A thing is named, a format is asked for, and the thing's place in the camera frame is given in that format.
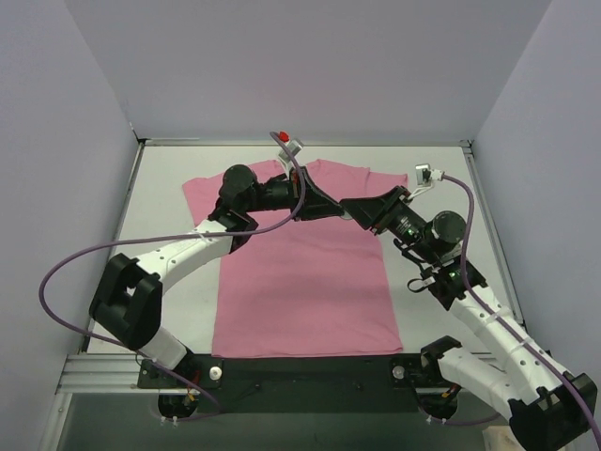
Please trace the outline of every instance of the white tabletop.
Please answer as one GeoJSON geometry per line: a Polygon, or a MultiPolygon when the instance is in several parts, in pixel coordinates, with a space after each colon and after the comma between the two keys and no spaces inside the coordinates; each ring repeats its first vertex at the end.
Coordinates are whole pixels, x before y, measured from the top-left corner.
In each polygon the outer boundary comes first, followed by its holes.
{"type": "MultiPolygon", "coordinates": [[[[146,147],[120,238],[188,232],[193,228],[193,220],[181,189],[182,183],[195,177],[220,174],[232,164],[274,159],[278,150],[276,146],[146,147]]],[[[410,190],[415,188],[415,165],[419,163],[430,163],[473,186],[461,148],[307,147],[299,155],[301,164],[318,158],[366,166],[376,172],[407,173],[410,190]]],[[[442,210],[454,210],[466,217],[468,199],[460,188],[450,182],[441,182],[433,191],[418,197],[411,206],[426,221],[442,210]]],[[[392,235],[384,234],[380,240],[404,352],[419,352],[422,346],[444,335],[458,339],[472,352],[487,352],[468,328],[446,312],[428,291],[419,294],[408,291],[406,283],[418,276],[417,268],[400,256],[393,246],[392,235]]],[[[116,251],[134,257],[158,246],[126,246],[116,251]]],[[[501,303],[510,305],[479,205],[476,205],[468,256],[501,303]]],[[[211,352],[218,279],[219,260],[215,260],[180,281],[163,298],[162,325],[196,353],[211,352]]],[[[98,324],[93,330],[107,334],[98,324]]],[[[128,351],[93,339],[88,352],[128,351]]]]}

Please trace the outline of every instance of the purple cable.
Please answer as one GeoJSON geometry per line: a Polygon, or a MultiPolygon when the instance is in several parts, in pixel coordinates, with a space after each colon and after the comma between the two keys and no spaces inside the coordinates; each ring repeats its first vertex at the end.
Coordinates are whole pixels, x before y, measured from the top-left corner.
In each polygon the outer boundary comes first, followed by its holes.
{"type": "MultiPolygon", "coordinates": [[[[50,281],[52,276],[58,270],[60,270],[63,266],[67,265],[68,263],[70,263],[71,261],[73,261],[76,258],[82,257],[86,254],[90,254],[95,251],[99,251],[100,249],[106,249],[106,248],[115,247],[118,245],[144,244],[144,243],[148,243],[148,242],[161,242],[161,241],[174,241],[174,240],[198,240],[198,238],[202,238],[202,237],[205,237],[205,238],[248,237],[248,236],[261,235],[263,233],[271,232],[272,230],[275,230],[276,228],[281,227],[284,224],[286,224],[288,221],[292,220],[297,215],[297,213],[301,210],[302,204],[304,202],[304,197],[306,194],[305,180],[304,180],[304,177],[302,176],[301,166],[299,165],[299,162],[297,162],[296,158],[294,158],[294,155],[292,155],[290,150],[288,150],[284,141],[282,141],[280,139],[278,133],[270,132],[270,136],[282,148],[282,150],[285,152],[285,154],[290,159],[290,162],[292,162],[292,165],[294,166],[294,168],[297,171],[297,174],[299,176],[299,182],[300,182],[299,202],[297,203],[296,207],[290,212],[290,214],[288,216],[286,216],[282,221],[280,221],[279,223],[276,223],[274,225],[270,225],[269,227],[261,228],[258,230],[247,231],[247,232],[214,232],[214,233],[211,232],[211,233],[203,233],[203,234],[186,233],[186,234],[179,234],[179,235],[166,235],[163,237],[151,237],[151,238],[139,238],[139,239],[134,239],[134,240],[110,241],[110,242],[105,242],[103,244],[96,244],[94,246],[87,247],[85,249],[82,249],[79,252],[76,252],[75,254],[71,254],[70,256],[68,256],[68,257],[62,259],[61,261],[59,261],[58,263],[56,263],[42,278],[42,280],[39,284],[38,297],[39,297],[39,304],[41,305],[41,308],[43,308],[44,312],[46,312],[46,314],[51,319],[56,321],[58,324],[60,324],[63,327],[66,327],[67,329],[69,329],[73,332],[76,332],[76,333],[82,334],[82,335],[87,335],[92,338],[96,338],[100,341],[105,341],[107,343],[112,343],[114,345],[118,345],[120,347],[125,348],[123,346],[123,344],[121,344],[119,341],[117,341],[113,338],[110,338],[108,336],[103,336],[100,334],[94,334],[93,332],[90,332],[81,327],[77,327],[77,326],[65,321],[64,319],[60,318],[50,308],[50,306],[48,305],[48,302],[46,301],[46,286],[48,285],[48,282],[50,281]]],[[[161,371],[168,374],[169,376],[177,379],[178,381],[185,383],[186,385],[192,387],[194,390],[197,390],[203,397],[205,397],[210,402],[212,402],[217,407],[219,412],[222,411],[222,407],[221,407],[219,401],[213,395],[211,395],[209,392],[207,392],[206,390],[203,390],[197,384],[195,384],[191,381],[188,381],[186,378],[178,375],[176,372],[174,372],[170,369],[165,368],[164,366],[158,364],[157,362],[153,362],[153,365],[155,367],[157,367],[158,369],[160,369],[161,371]]],[[[199,419],[201,417],[206,418],[209,416],[215,416],[216,414],[217,413],[196,415],[193,419],[199,419]]]]}
{"type": "MultiPolygon", "coordinates": [[[[463,246],[461,248],[461,260],[460,260],[460,268],[461,268],[461,279],[463,280],[463,285],[465,285],[466,289],[473,297],[473,299],[489,314],[493,315],[494,311],[492,308],[485,303],[480,296],[476,294],[473,288],[470,286],[470,281],[468,280],[467,274],[467,262],[468,262],[468,241],[470,240],[470,231],[471,231],[471,223],[473,222],[473,213],[474,213],[474,200],[473,193],[468,185],[466,185],[463,181],[456,179],[451,176],[443,175],[443,180],[449,180],[452,183],[459,185],[463,188],[463,191],[468,195],[468,200],[470,201],[470,209],[468,211],[468,221],[466,222],[466,233],[463,237],[463,246]]],[[[553,364],[547,360],[544,355],[541,355],[535,348],[532,347],[529,343],[524,342],[522,340],[519,333],[511,327],[511,325],[505,321],[505,319],[501,317],[497,317],[497,321],[505,328],[505,330],[511,334],[513,338],[515,338],[530,354],[532,354],[536,360],[540,361],[547,369],[555,376],[559,381],[565,386],[567,391],[574,397],[574,400],[577,402],[578,406],[582,409],[584,416],[586,417],[586,421],[589,423],[591,427],[591,431],[593,432],[594,439],[597,443],[597,447],[601,449],[601,430],[599,430],[599,426],[594,421],[593,414],[589,409],[589,406],[586,405],[585,400],[582,398],[580,393],[574,388],[574,385],[562,374],[560,373],[553,364]]]]}

